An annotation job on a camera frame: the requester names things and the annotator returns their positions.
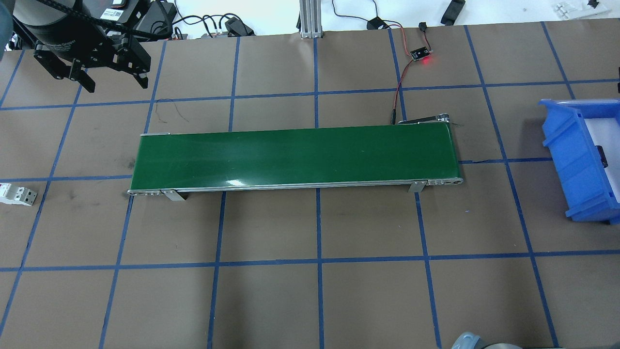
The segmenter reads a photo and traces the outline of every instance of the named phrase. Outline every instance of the power adapter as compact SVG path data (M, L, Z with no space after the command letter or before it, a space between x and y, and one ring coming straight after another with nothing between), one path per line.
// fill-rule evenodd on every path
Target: power adapter
M256 35L252 28L248 27L240 19L233 17L224 23L226 30L228 30L229 37L249 37Z
M368 21L368 23L366 23L366 29L368 30L373 30L373 29L387 29L388 28L388 24L385 23L381 18L379 17L375 17L371 20Z

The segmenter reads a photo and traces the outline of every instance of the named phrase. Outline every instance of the black device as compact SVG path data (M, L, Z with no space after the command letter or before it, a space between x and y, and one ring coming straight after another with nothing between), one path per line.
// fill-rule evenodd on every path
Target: black device
M428 51L426 46L420 47L417 50L411 51L411 58L414 61L419 61L423 59L424 57L428 57L428 56L430 56L430 52Z
M368 30L373 30L373 29L387 29L388 28L388 24L385 23L381 18L379 17L375 17L371 20L368 21L368 23L366 23L366 29Z
M173 22L174 17L177 15L177 8L171 2L164 2L162 5L166 10L166 17ZM166 31L165 21L166 19L164 18L164 14L161 13L158 8L151 6L138 22L136 30L149 33L158 33L159 31L164 32ZM146 37L136 36L136 38L140 42L153 41L153 39Z
M443 13L441 24L454 25L454 22L456 22L456 18L461 13L463 6L465 6L465 0L452 0L446 9L446 12Z
M130 25L138 21L138 16L146 15L151 6L165 12L160 1L137 1L135 18L127 20ZM151 39L165 39L172 35L172 24L167 19L167 30L163 34L140 32L130 25L91 17L82 0L65 0L62 4L53 0L20 0L15 4L14 15L37 39L34 57L47 72L55 79L77 81L91 93L95 91L95 82L84 69L101 66L132 74L146 89L151 56L135 35ZM104 29L119 31L121 35L112 39Z
M232 17L227 20L224 25L228 30L229 37L248 37L256 35L252 28L248 27L242 20Z

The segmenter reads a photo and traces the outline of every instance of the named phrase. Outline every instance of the green conveyor belt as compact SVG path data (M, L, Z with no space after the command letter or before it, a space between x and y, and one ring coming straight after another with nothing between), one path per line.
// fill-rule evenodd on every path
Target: green conveyor belt
M129 193L410 184L425 179L458 184L462 180L449 126L432 122L144 135Z

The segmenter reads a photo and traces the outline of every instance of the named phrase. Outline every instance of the metal bracket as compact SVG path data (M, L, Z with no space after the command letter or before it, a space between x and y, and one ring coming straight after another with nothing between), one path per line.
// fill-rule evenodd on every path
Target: metal bracket
M185 201L185 199L187 198L187 195L181 196L174 189L166 189L162 190L161 192L163 193L163 195L166 195L166 197L171 201Z
M428 181L415 181L411 184L411 187L409 187L409 192L410 193L420 193L422 192L422 189L424 189L424 187L427 185Z
M323 37L321 0L299 0L299 23L302 38Z
M441 113L437 116L423 117L421 119L415 119L415 120L399 121L398 124L399 125L421 124L423 122L450 122L450 116L446 113Z

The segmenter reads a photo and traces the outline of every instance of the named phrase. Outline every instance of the blue plastic bin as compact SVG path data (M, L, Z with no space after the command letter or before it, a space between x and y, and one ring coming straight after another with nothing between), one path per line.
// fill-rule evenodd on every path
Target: blue plastic bin
M543 99L547 119L542 143L549 147L576 222L620 223L620 99ZM597 145L603 147L603 167Z

